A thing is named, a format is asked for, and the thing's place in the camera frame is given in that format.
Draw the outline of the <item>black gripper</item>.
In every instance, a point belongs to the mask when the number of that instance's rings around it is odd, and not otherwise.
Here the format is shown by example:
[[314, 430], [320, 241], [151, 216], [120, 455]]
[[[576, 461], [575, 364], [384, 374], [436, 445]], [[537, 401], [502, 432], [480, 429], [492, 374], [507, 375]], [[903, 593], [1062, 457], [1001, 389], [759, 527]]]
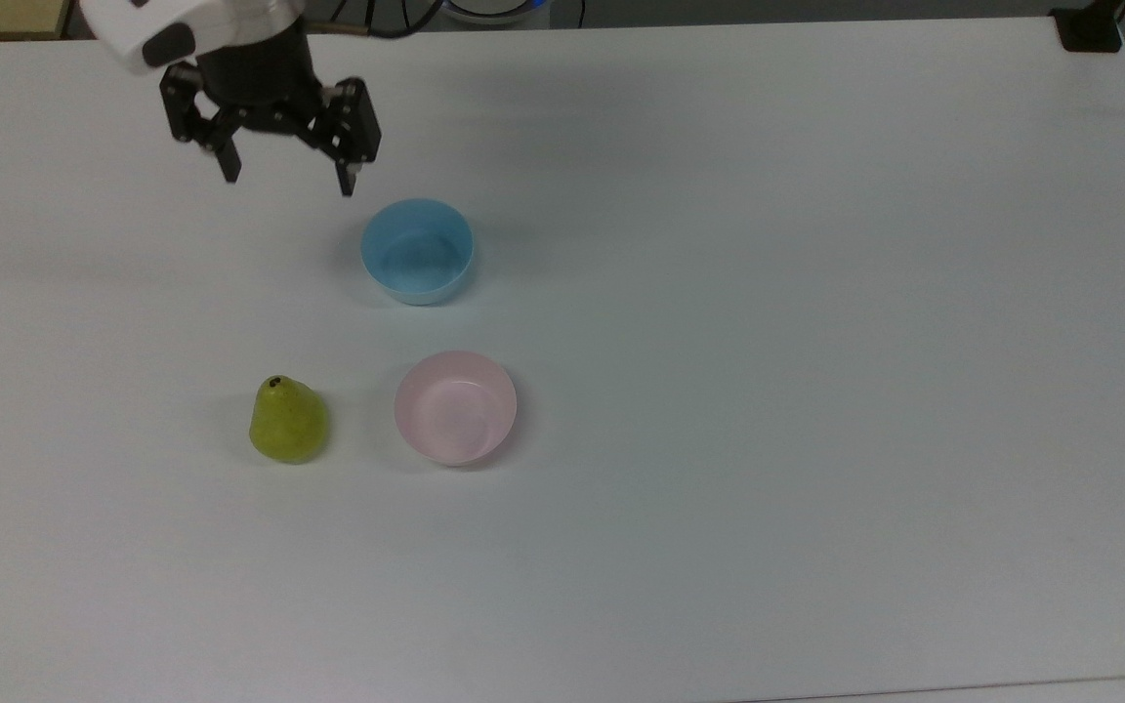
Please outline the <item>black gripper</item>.
[[[343, 197], [352, 197], [363, 165], [375, 163], [381, 128], [369, 89], [360, 76], [321, 85], [307, 36], [295, 21], [259, 43], [224, 46], [197, 55], [196, 65], [165, 67], [159, 90], [171, 137], [199, 146], [218, 163], [225, 183], [237, 182], [242, 163], [233, 142], [244, 125], [251, 132], [284, 132], [326, 156]], [[197, 98], [219, 107], [204, 116]]]

